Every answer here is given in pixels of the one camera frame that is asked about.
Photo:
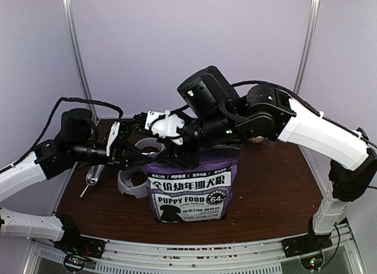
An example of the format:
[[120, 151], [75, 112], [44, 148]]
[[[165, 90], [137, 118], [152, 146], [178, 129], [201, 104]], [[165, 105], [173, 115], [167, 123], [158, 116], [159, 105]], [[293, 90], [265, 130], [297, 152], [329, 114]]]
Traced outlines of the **grey double pet bowl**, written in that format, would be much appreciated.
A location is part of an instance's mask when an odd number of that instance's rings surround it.
[[[151, 138], [151, 137], [143, 138], [137, 141], [135, 143], [135, 146], [139, 148], [140, 150], [147, 146], [157, 147], [159, 152], [151, 153], [151, 154], [146, 153], [148, 156], [153, 156], [153, 157], [165, 149], [165, 146], [162, 143], [159, 143], [155, 138]], [[135, 171], [142, 171], [144, 173], [143, 166], [134, 167], [134, 168], [131, 168], [130, 170], [120, 171], [118, 173], [117, 186], [121, 194], [134, 196], [136, 199], [142, 199], [148, 196], [147, 180], [144, 184], [133, 187], [130, 181], [128, 180], [128, 177], [132, 172], [135, 172]]]

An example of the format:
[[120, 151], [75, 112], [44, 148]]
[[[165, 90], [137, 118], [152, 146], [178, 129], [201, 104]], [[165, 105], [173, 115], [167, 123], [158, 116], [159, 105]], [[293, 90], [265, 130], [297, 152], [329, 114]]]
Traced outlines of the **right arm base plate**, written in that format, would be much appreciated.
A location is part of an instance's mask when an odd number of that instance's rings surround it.
[[318, 252], [333, 245], [330, 235], [306, 234], [281, 241], [286, 258]]

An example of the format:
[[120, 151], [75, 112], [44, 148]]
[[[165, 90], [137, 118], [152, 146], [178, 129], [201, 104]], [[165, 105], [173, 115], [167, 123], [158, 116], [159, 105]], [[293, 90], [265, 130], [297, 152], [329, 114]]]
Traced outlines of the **metal food scoop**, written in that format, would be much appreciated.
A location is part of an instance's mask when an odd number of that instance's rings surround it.
[[86, 191], [88, 190], [89, 187], [92, 187], [92, 186], [95, 186], [99, 179], [100, 179], [100, 176], [101, 176], [101, 173], [102, 171], [104, 170], [104, 167], [105, 165], [103, 164], [99, 164], [99, 165], [96, 165], [96, 166], [91, 166], [87, 175], [86, 175], [86, 178], [85, 178], [85, 182], [86, 182], [86, 186], [84, 188], [84, 190], [82, 191], [82, 193], [80, 194], [80, 198], [83, 198]]

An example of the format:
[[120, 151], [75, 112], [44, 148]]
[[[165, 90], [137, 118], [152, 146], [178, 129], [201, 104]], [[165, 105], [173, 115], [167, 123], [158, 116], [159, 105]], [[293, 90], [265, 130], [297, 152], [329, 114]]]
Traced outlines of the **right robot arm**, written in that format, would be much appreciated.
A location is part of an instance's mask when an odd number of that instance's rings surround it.
[[193, 167], [202, 148], [261, 137], [293, 143], [330, 159], [331, 188], [309, 220], [306, 235], [285, 239], [287, 250], [314, 251], [330, 243], [346, 205], [364, 194], [376, 174], [376, 145], [359, 128], [348, 129], [324, 116], [291, 90], [265, 81], [249, 81], [241, 97], [220, 70], [211, 65], [181, 83], [182, 108], [148, 113], [145, 129], [163, 140], [162, 160]]

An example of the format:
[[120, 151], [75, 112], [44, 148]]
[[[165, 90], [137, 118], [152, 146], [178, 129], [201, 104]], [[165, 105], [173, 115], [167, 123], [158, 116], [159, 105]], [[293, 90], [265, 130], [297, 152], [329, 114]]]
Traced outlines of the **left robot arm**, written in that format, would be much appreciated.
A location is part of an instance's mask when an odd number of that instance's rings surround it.
[[[1, 170], [1, 200], [50, 180], [76, 163], [104, 165], [119, 171], [151, 163], [151, 157], [128, 141], [130, 133], [127, 123], [116, 121], [107, 141], [101, 141], [89, 109], [75, 108], [62, 113], [61, 129], [55, 138], [38, 142], [20, 160]], [[72, 253], [85, 246], [69, 216], [36, 216], [6, 208], [1, 208], [1, 236], [48, 239]]]

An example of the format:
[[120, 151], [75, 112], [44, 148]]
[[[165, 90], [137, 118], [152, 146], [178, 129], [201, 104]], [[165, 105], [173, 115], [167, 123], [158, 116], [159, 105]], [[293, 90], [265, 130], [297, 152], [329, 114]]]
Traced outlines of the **purple puppy food bag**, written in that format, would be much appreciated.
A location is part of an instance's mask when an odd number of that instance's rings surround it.
[[150, 208], [160, 223], [202, 222], [227, 216], [233, 199], [240, 150], [229, 146], [200, 153], [200, 165], [183, 169], [163, 163], [144, 166]]

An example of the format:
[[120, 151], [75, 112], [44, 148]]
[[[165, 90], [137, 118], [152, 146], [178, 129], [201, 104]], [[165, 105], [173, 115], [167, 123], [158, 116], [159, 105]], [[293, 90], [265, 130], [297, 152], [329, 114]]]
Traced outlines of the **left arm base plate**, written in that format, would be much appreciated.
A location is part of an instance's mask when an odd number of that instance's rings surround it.
[[83, 258], [101, 259], [106, 242], [81, 235], [78, 229], [64, 230], [64, 234], [59, 241], [53, 241], [54, 246], [65, 252]]

